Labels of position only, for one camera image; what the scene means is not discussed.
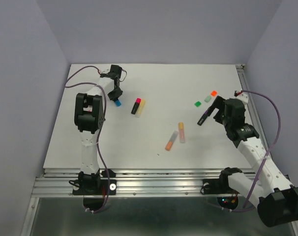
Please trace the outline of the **orange pen cap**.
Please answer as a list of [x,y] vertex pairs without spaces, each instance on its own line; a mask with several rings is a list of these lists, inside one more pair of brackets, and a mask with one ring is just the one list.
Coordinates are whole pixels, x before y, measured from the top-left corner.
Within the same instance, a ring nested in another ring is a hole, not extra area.
[[211,92],[211,96],[215,97],[216,95],[217,95],[217,91],[214,90]]

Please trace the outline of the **pastel green pen cap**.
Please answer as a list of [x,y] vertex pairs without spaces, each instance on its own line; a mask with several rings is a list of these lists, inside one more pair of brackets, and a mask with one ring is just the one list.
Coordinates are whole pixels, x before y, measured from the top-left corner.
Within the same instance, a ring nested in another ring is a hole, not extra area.
[[208,95],[205,99],[204,99],[205,102],[209,103],[211,101],[211,96]]

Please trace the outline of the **black highlighter purple cap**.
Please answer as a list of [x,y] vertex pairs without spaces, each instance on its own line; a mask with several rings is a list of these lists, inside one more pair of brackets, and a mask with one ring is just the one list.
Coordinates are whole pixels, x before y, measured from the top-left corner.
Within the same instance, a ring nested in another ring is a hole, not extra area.
[[208,116],[208,110],[206,110],[206,111],[203,113],[203,115],[201,116],[201,118],[198,120],[197,124],[198,124],[199,126],[201,126],[201,125],[206,121],[206,119],[207,119],[208,117],[209,117],[209,116]]

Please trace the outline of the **black highlighter blue cap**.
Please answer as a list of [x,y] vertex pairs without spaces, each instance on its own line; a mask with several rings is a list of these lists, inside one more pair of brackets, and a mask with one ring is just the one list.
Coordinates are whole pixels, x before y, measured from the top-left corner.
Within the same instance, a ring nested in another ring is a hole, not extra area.
[[117,107],[121,106],[121,102],[120,102],[118,99],[115,100],[114,103],[115,103],[115,105],[116,105]]

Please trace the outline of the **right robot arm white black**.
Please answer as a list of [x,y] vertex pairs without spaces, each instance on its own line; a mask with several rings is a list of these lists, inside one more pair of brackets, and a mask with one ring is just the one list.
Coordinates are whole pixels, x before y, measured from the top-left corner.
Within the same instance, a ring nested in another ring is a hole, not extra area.
[[219,178],[204,179],[201,193],[241,194],[267,227],[298,221],[298,187],[278,169],[254,126],[245,122],[247,102],[246,94],[229,99],[218,96],[203,117],[218,110],[214,120],[224,126],[228,139],[250,164],[256,174],[254,180],[239,168],[227,167]]

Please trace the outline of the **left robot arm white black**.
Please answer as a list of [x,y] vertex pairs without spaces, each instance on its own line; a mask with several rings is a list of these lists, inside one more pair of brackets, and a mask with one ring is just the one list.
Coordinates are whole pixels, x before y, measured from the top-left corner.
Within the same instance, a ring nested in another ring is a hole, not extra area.
[[108,188],[107,181],[100,177],[98,137],[105,121],[107,100],[121,105],[122,71],[119,65],[112,64],[108,72],[100,74],[93,88],[76,95],[74,123],[81,135],[82,161],[78,178],[69,182],[74,195],[101,195]]

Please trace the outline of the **black highlighter pink cap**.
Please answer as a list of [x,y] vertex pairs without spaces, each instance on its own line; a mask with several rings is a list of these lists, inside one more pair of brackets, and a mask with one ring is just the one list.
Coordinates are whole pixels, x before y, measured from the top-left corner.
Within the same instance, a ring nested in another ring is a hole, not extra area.
[[131,110],[131,114],[135,115],[137,113],[137,110],[140,106],[140,103],[141,103],[141,98],[137,98],[134,105],[133,105],[133,108]]

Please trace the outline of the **pale yellow highlighter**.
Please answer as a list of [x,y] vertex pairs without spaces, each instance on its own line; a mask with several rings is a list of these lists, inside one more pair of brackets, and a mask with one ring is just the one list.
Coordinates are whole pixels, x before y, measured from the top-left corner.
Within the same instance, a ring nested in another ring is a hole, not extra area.
[[146,103],[146,100],[145,99],[142,99],[141,102],[140,102],[140,105],[138,107],[138,110],[136,112],[135,117],[139,118],[141,116],[142,111],[143,111],[144,106],[145,106],[145,103]]

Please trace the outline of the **pastel pink highlighter orange cap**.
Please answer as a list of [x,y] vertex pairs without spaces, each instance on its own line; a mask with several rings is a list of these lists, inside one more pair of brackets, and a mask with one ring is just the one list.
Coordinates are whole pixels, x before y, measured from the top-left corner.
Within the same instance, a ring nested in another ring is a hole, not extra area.
[[178,128],[179,128],[179,141],[180,141],[180,143],[185,143],[185,133],[184,133],[183,122],[178,123]]

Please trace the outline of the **grey highlighter orange cap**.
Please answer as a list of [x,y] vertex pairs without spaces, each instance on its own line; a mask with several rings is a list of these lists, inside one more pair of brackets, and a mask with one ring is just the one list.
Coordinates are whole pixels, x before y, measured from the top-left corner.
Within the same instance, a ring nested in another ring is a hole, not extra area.
[[175,130],[175,131],[173,132],[173,134],[171,135],[171,137],[170,137],[168,143],[167,143],[166,146],[165,146],[166,151],[170,151],[170,150],[171,150],[171,148],[172,148],[172,146],[173,146],[175,140],[177,139],[178,135],[179,135],[179,132]]

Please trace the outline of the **aluminium right rail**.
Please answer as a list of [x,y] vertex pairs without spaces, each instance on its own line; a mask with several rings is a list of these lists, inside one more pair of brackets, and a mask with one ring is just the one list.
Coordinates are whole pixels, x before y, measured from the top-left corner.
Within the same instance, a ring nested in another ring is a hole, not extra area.
[[[246,79],[246,76],[245,76],[244,65],[242,65],[242,64],[236,65],[236,70],[237,70],[238,77],[239,77],[239,80],[240,80],[241,88],[243,90],[248,90],[249,86],[248,86],[248,82],[247,82],[247,79]],[[260,120],[259,114],[257,112],[256,106],[255,106],[255,103],[254,103],[254,99],[253,99],[253,96],[257,95],[257,94],[255,94],[255,93],[252,94],[252,93],[248,93],[248,92],[246,94],[248,96],[247,111],[249,112],[249,116],[250,116],[252,125],[258,131],[265,150],[268,150],[269,144],[267,142],[267,139],[266,139],[266,136],[265,136],[265,133],[264,133],[264,129],[263,129],[263,126],[261,124],[261,120]],[[268,100],[267,98],[265,98],[263,96],[260,96],[260,95],[257,95],[257,96],[260,97],[260,98],[265,99],[272,106],[272,108],[274,110],[274,113],[276,114],[276,128],[277,129],[276,129],[276,136],[275,137],[279,138],[280,130],[281,130],[281,118],[280,118],[280,114],[279,114],[278,110],[276,109],[275,106],[272,105],[270,100]]]

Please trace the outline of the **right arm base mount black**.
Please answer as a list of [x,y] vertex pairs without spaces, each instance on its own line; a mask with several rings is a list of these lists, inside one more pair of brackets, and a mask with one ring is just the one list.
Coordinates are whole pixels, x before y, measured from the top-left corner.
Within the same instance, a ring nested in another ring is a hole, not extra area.
[[234,191],[218,178],[205,178],[202,180],[201,194],[206,195],[219,195],[219,194],[232,194]]

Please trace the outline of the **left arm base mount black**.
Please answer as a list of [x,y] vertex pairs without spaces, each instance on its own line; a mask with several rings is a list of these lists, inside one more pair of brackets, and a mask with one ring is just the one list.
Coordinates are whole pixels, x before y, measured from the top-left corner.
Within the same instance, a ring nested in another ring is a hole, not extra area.
[[108,179],[107,172],[100,170],[96,174],[84,174],[80,172],[78,178],[70,180],[68,183],[73,187],[72,194],[77,196],[85,195],[116,195],[117,180],[116,173],[108,170],[110,179]]

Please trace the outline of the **aluminium front rail frame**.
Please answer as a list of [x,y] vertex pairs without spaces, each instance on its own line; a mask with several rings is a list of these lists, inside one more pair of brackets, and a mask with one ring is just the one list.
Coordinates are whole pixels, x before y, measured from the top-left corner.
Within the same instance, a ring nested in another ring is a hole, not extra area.
[[298,222],[266,227],[251,210],[229,213],[203,195],[218,169],[116,169],[117,193],[91,214],[69,181],[77,168],[47,168],[34,181],[24,236],[298,236]]

